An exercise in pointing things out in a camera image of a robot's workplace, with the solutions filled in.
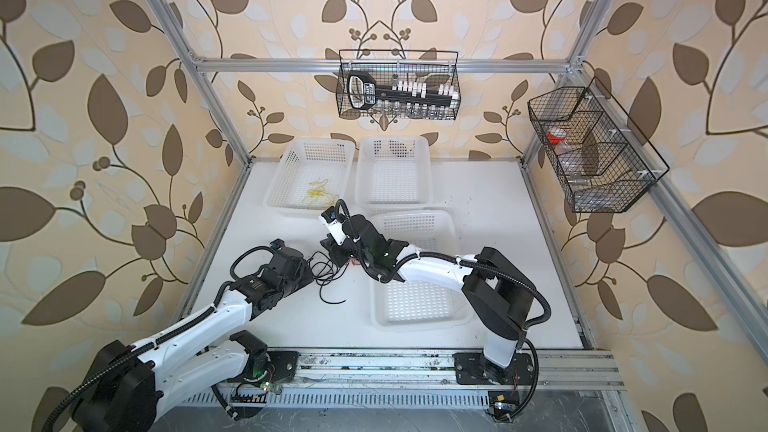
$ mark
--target wire mesh basket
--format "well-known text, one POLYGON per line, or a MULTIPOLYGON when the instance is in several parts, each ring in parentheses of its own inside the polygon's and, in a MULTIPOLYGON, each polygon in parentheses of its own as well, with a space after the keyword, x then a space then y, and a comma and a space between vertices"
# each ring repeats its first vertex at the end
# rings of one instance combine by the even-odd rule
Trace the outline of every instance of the wire mesh basket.
POLYGON ((560 87, 528 101, 533 128, 574 212, 626 212, 669 171, 629 114, 627 125, 610 118, 600 103, 604 90, 592 79, 587 87, 560 87), (630 134, 663 165, 649 164, 630 134))
POLYGON ((457 61, 458 52, 444 50, 340 50, 339 116, 456 120, 457 61))

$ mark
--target black cable bundle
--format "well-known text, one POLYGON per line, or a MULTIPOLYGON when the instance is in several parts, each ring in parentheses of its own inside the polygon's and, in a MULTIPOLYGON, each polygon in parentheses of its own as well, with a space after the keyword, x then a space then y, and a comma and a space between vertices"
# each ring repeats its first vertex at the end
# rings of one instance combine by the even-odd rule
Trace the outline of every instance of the black cable bundle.
POLYGON ((318 251, 312 254, 310 258, 307 259, 306 263, 310 265, 310 270, 312 271, 312 277, 315 279, 315 282, 320 286, 321 301, 331 305, 338 305, 346 302, 346 300, 343 300, 341 302, 328 302, 327 300, 322 298, 322 288, 332 283, 333 281, 340 279, 341 276, 344 275, 344 272, 346 272, 346 268, 350 266, 350 262, 347 262, 346 264, 344 264, 343 267, 337 267, 333 264, 333 262, 331 262, 331 259, 330 257, 328 257, 328 255, 318 251), (317 256, 318 254, 325 260, 321 262, 315 262, 314 264, 312 264, 312 261, 315 260, 315 256, 317 256))

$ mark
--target metal floor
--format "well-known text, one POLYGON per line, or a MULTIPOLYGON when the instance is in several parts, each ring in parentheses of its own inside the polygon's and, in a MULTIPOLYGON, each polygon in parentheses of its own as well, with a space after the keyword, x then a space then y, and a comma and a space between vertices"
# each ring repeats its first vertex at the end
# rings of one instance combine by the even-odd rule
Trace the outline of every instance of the metal floor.
POLYGON ((480 410, 264 408, 233 422, 218 407, 177 407, 150 432, 613 432, 597 392, 540 390, 513 424, 496 424, 480 410))

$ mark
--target black mounting plate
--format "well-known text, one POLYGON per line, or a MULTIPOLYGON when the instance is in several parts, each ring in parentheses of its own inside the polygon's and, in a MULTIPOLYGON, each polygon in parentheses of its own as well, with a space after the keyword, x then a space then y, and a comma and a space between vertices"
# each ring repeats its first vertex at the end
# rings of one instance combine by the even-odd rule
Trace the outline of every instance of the black mounting plate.
MULTIPOLYGON (((456 382, 459 385, 493 385, 494 383, 483 377, 482 363, 485 361, 482 352, 458 352, 453 355, 453 365, 456 369, 456 382)), ((512 363, 504 369, 504 375, 508 378, 506 385, 513 384, 514 373, 518 375, 518 385, 531 385, 533 373, 528 371, 532 366, 531 356, 528 354, 515 354, 512 363)))

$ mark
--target wire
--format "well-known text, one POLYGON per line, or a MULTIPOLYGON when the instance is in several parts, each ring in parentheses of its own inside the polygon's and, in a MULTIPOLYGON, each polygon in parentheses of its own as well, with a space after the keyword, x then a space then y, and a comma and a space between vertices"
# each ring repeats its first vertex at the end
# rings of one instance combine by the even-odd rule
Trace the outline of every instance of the wire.
POLYGON ((321 251, 317 251, 313 253, 310 256, 310 258, 307 259, 306 263, 310 266, 310 271, 312 272, 312 278, 320 286, 319 294, 320 294, 321 301, 331 305, 338 305, 346 302, 346 300, 342 300, 341 302, 329 302, 325 300, 324 298, 322 298, 322 288, 332 283, 333 281, 340 279, 344 275, 344 272, 346 272, 347 268, 350 266, 350 261, 344 264, 343 268, 336 267, 331 261, 330 257, 328 257, 328 255, 324 254, 321 251), (312 261, 315 260, 315 256, 317 256, 318 254, 322 256, 325 259, 325 261, 315 262, 314 264, 312 264, 312 261))
POLYGON ((252 248, 250 250, 245 251, 241 256, 236 258, 235 262, 232 262, 232 265, 230 266, 230 275, 232 276, 233 279, 235 279, 235 280, 240 280, 241 279, 235 273, 235 267, 237 267, 237 265, 240 264, 240 262, 242 262, 242 260, 245 257, 247 257, 248 255, 251 255, 254 252, 259 251, 259 250, 263 250, 264 252, 269 252, 272 255, 275 254, 274 249, 272 249, 272 247, 267 247, 266 245, 259 245, 258 247, 254 247, 254 248, 252 248))

